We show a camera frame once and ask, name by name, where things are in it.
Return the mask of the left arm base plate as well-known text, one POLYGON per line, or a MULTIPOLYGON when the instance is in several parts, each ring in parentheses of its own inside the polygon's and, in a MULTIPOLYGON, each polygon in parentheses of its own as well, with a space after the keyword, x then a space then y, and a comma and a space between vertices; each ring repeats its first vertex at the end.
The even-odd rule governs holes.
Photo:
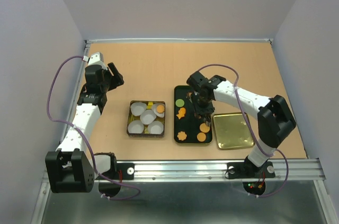
POLYGON ((117 163, 115 168, 104 172, 103 175, 112 180, 131 181, 134 179, 135 165, 134 163, 117 163))

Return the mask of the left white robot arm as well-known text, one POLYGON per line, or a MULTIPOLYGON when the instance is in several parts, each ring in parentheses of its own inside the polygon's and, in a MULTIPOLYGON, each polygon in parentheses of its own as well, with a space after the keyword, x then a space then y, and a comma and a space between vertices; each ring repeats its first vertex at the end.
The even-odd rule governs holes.
POLYGON ((72 122, 66 122, 69 130, 55 151, 45 157, 45 164, 54 193, 90 192, 94 181, 102 175, 117 175, 117 160, 113 153, 92 154, 89 139, 107 102, 106 94, 123 85, 123 77, 114 63, 107 66, 88 64, 85 68, 86 83, 82 87, 72 122))

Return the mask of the metal tongs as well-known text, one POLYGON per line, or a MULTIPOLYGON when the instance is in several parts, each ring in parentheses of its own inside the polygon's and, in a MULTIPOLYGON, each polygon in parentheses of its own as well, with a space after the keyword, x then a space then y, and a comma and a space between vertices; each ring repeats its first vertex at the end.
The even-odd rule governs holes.
POLYGON ((195 118, 200 119, 206 126, 211 126, 211 117, 209 114, 203 112, 202 108, 198 106, 199 97, 195 94, 195 92, 188 92, 186 98, 191 102, 192 109, 195 118))

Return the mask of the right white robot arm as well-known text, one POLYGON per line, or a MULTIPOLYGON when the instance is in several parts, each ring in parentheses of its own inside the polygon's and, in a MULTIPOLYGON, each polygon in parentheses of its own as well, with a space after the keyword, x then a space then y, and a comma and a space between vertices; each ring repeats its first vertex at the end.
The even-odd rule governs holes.
POLYGON ((296 128, 296 121, 284 97, 267 97, 252 93, 215 75, 208 79, 196 71, 186 83, 193 89, 190 100, 194 114, 209 123, 215 108, 212 101, 223 102, 240 109, 244 120, 247 115, 258 122, 259 140, 244 160, 244 172, 256 176, 273 156, 284 139, 296 128))

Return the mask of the orange fish cookie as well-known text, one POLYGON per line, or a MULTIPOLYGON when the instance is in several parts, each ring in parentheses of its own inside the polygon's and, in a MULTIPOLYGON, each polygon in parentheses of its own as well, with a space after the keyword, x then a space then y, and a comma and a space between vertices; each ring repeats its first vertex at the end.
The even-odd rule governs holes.
POLYGON ((186 108, 184 108, 184 107, 179 108, 178 113, 176 115, 177 118, 180 120, 180 119, 184 118, 185 115, 186 115, 186 108))

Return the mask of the orange flower cookie bottom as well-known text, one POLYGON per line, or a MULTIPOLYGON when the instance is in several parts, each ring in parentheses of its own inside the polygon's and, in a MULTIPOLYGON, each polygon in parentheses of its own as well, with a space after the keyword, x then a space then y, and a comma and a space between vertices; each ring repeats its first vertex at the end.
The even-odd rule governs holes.
POLYGON ((184 132, 184 131, 180 131, 178 134, 177 134, 177 139, 179 141, 185 141, 187 139, 187 134, 184 132))

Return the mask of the green round cookie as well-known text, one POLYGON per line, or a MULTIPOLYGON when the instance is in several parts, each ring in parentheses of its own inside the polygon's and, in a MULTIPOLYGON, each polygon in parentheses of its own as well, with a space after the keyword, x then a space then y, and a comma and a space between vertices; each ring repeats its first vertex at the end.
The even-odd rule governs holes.
POLYGON ((184 105, 185 105, 185 101, 183 100, 183 99, 177 99, 176 101, 175 101, 175 105, 177 106, 177 107, 183 107, 184 105))

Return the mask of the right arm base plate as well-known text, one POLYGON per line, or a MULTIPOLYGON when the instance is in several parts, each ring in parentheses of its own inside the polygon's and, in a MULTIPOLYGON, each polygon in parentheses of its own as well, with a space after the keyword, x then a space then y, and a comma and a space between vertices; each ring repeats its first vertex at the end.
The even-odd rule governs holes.
POLYGON ((274 167, 271 162, 264 163, 261 167, 256 167, 245 162, 231 162, 227 165, 225 178, 234 179, 250 179, 259 178, 275 178, 274 167))

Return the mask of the orange flower cookie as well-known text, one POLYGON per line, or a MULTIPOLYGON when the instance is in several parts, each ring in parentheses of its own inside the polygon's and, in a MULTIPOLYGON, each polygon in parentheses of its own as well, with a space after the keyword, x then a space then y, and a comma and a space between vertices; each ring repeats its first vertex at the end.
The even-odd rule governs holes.
POLYGON ((185 141, 187 139, 187 134, 184 132, 184 131, 180 131, 178 134, 177 134, 177 139, 179 141, 185 141))
POLYGON ((164 113, 165 112, 165 107, 164 107, 164 105, 158 105, 157 106, 157 108, 156 108, 156 111, 158 112, 158 113, 164 113))

